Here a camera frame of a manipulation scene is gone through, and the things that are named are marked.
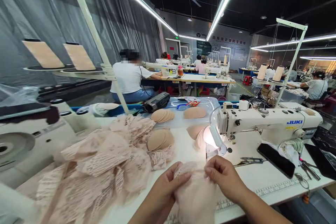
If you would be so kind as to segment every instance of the black phone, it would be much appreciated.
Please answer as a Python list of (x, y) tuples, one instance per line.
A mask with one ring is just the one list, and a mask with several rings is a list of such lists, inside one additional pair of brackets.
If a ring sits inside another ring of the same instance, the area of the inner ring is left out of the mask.
[(295, 165), (266, 143), (260, 144), (257, 151), (272, 165), (281, 171), (287, 178), (293, 178)]
[(329, 160), (325, 157), (320, 148), (307, 143), (304, 145), (304, 147), (308, 151), (317, 168), (320, 170), (321, 174), (324, 177), (336, 180), (336, 170), (331, 165)]

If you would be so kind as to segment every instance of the hand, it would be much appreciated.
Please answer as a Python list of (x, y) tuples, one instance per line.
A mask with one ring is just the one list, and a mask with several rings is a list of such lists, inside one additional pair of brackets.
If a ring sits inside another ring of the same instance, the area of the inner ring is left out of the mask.
[(128, 224), (163, 224), (166, 221), (175, 203), (174, 191), (191, 178), (191, 173), (174, 178), (174, 172), (181, 164), (177, 162), (161, 174)]
[(229, 160), (216, 155), (207, 162), (204, 170), (209, 178), (219, 185), (224, 196), (233, 203), (240, 205), (249, 194), (250, 190)]

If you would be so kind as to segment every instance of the ruler scale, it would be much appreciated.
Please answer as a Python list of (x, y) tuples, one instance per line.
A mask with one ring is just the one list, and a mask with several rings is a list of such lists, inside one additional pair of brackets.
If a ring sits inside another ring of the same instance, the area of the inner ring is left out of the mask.
[[(321, 176), (321, 173), (318, 171), (315, 171), (316, 174), (318, 176)], [(307, 175), (302, 176), (305, 180), (307, 180), (309, 182), (309, 178)], [(262, 187), (262, 188), (258, 188), (257, 190), (254, 190), (254, 193), (257, 194), (260, 198), (266, 197), (268, 195), (277, 193), (279, 191), (285, 190), (291, 186), (295, 186), (298, 185), (299, 180), (294, 176), (293, 179), (291, 180), (286, 180), (286, 181), (282, 181), (280, 183), (276, 183), (273, 185), (269, 185), (266, 187)], [(217, 202), (217, 209), (215, 211), (216, 214), (221, 213), (221, 212), (225, 212), (227, 210), (231, 210), (233, 208), (239, 207), (237, 204), (233, 203), (232, 201), (230, 201), (227, 198), (221, 199)], [(165, 221), (164, 224), (180, 224), (178, 218), (177, 218), (177, 214), (176, 213), (171, 213), (167, 220)]]

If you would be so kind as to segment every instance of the jeans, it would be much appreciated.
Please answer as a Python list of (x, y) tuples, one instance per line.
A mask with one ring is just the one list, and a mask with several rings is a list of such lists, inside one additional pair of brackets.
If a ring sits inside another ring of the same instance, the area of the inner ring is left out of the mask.
[[(119, 97), (116, 93), (111, 93), (113, 99), (116, 102), (120, 102)], [(144, 100), (148, 100), (156, 95), (155, 91), (153, 88), (151, 89), (140, 89), (136, 92), (133, 93), (128, 93), (128, 94), (122, 94), (126, 103), (136, 103), (136, 102), (142, 102)]]

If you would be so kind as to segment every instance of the white wall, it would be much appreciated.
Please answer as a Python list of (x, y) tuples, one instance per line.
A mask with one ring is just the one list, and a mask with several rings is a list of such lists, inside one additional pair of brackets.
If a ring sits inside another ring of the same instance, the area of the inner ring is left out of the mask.
[[(169, 12), (158, 11), (161, 17), (180, 35), (194, 36), (205, 39), (210, 30), (211, 23), (205, 22), (202, 20), (194, 19), (193, 22), (189, 22), (187, 17), (176, 15)], [(172, 39), (175, 35), (169, 31), (166, 27), (162, 27), (164, 38)], [(239, 33), (238, 29), (234, 29), (227, 26), (217, 25), (213, 35), (211, 36), (209, 43), (212, 47), (212, 50), (215, 47), (226, 46), (232, 47), (231, 54), (234, 50), (239, 50), (244, 52), (243, 60), (230, 60), (230, 69), (238, 70), (240, 67), (245, 67), (247, 64), (247, 57), (249, 55), (250, 45), (252, 36), (249, 32), (243, 31)], [(196, 60), (197, 56), (197, 40), (182, 38), (180, 37), (181, 42), (189, 43), (191, 45), (192, 51), (192, 60)]]

